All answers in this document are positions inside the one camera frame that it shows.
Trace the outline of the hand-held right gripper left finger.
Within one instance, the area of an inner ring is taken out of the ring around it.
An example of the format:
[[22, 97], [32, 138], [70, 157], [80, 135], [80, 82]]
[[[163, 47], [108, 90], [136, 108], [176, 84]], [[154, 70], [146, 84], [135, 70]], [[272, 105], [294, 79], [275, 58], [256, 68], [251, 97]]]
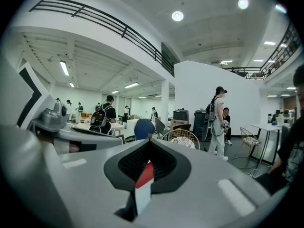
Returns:
[[48, 142], [17, 127], [0, 129], [0, 169], [24, 211], [18, 224], [33, 228], [145, 228], [135, 189], [118, 190], [104, 173], [106, 155], [58, 156]]

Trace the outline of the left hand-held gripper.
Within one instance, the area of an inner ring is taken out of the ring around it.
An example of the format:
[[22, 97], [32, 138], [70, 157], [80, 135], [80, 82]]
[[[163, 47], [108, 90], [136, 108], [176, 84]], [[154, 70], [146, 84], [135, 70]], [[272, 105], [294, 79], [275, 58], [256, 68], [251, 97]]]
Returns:
[[67, 125], [67, 108], [42, 85], [29, 63], [14, 69], [0, 59], [0, 133], [10, 127], [57, 133]]

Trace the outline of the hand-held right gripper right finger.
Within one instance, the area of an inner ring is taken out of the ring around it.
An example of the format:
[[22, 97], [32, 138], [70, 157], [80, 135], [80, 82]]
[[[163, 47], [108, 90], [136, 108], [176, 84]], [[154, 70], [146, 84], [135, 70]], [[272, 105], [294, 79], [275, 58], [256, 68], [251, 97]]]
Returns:
[[174, 192], [153, 194], [134, 221], [137, 228], [256, 228], [269, 214], [270, 195], [220, 158], [165, 142], [191, 164]]

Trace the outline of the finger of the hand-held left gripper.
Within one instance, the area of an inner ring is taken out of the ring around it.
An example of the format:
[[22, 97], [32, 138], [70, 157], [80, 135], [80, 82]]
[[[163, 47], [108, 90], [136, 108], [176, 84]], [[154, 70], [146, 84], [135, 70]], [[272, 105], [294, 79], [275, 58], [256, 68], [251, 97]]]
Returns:
[[78, 127], [64, 127], [57, 132], [57, 137], [82, 144], [122, 145], [123, 142], [116, 136], [98, 133]]

